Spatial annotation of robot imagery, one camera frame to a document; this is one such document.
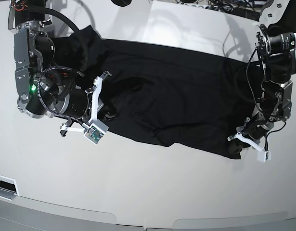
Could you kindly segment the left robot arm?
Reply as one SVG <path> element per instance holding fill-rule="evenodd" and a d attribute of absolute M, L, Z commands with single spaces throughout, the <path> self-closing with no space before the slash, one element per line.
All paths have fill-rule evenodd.
<path fill-rule="evenodd" d="M 256 34 L 257 44 L 245 67 L 254 111 L 236 133 L 228 137 L 228 151 L 239 155 L 245 148 L 257 150 L 268 160 L 269 136 L 274 124 L 291 116 L 292 75 L 296 73 L 296 0 L 269 0 L 264 5 Z"/>

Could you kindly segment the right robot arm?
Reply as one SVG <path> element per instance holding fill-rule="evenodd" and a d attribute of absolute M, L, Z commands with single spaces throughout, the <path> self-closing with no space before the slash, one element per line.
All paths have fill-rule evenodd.
<path fill-rule="evenodd" d="M 82 89 L 76 85 L 88 67 L 88 46 L 79 28 L 66 16 L 50 8 L 48 0 L 12 0 L 8 29 L 14 33 L 15 82 L 17 107 L 31 118 L 44 116 L 64 118 L 60 134 L 77 131 L 97 143 L 108 131 L 98 118 L 104 111 L 100 99 L 103 82 L 111 76 L 105 71 Z M 83 49 L 79 68 L 58 65 L 56 47 L 45 27 L 55 17 L 69 26 Z"/>

